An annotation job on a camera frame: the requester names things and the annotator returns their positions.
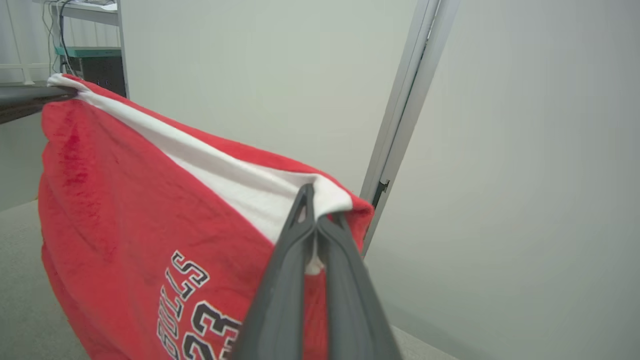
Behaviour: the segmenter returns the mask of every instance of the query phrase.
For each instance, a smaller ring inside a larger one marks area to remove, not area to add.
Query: door frame
[[[375,207],[362,255],[373,239],[461,0],[419,0],[369,160],[360,197]]]

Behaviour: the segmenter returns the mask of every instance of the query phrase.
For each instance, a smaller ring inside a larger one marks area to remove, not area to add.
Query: white wall
[[[33,201],[47,139],[40,114],[0,125],[0,211]]]
[[[360,191],[416,0],[121,5],[133,101]]]
[[[461,360],[640,358],[640,2],[463,1],[366,262]]]

